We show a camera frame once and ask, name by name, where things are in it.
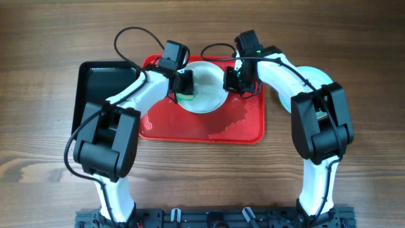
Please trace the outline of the green yellow sponge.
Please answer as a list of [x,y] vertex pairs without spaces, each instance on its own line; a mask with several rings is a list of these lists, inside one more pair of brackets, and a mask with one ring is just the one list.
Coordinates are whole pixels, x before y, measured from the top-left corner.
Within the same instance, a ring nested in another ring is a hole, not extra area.
[[176,97],[178,100],[181,101],[192,101],[194,99],[194,93],[190,94],[182,94],[182,93],[176,93]]

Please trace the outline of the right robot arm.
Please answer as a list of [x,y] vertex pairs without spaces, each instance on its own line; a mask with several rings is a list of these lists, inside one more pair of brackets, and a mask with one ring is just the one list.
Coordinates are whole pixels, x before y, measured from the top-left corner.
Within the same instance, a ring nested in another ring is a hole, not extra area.
[[353,142],[354,131],[342,86],[310,66],[294,66],[277,47],[237,47],[233,67],[224,76],[231,92],[252,92],[257,82],[274,88],[291,114],[292,141],[304,162],[299,213],[307,224],[328,219],[333,211],[337,168]]

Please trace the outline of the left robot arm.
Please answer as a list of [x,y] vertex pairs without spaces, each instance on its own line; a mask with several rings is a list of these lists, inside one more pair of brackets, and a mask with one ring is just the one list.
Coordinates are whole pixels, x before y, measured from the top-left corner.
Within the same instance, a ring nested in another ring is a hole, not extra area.
[[194,72],[124,61],[91,61],[79,68],[72,134],[64,163],[92,181],[98,210],[78,212],[76,227],[159,227],[160,210],[137,210],[128,182],[137,154],[140,120],[169,94],[191,95]]

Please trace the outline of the white plate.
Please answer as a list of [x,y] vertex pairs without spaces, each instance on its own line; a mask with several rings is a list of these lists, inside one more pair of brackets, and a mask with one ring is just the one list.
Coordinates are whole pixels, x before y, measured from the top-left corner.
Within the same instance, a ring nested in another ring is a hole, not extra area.
[[192,70],[194,79],[193,99],[179,98],[179,105],[192,113],[209,113],[218,109],[227,99],[228,92],[223,88],[224,71],[207,61],[189,63],[184,70]]

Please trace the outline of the plate with green stain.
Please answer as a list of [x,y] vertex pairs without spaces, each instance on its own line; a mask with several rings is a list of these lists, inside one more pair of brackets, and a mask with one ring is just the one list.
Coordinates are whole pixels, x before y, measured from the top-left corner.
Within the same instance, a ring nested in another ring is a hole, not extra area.
[[[315,87],[316,89],[320,89],[322,85],[328,85],[333,82],[333,80],[322,70],[317,69],[311,66],[298,66],[297,69],[299,70],[300,74],[309,80],[309,83]],[[308,85],[300,79],[296,78],[295,82],[288,82],[287,83],[288,89],[293,89],[292,96],[297,95],[299,92],[312,92],[313,90],[309,88]],[[278,98],[282,104],[282,106],[291,113],[291,103],[290,98],[291,96],[283,95],[278,93]]]

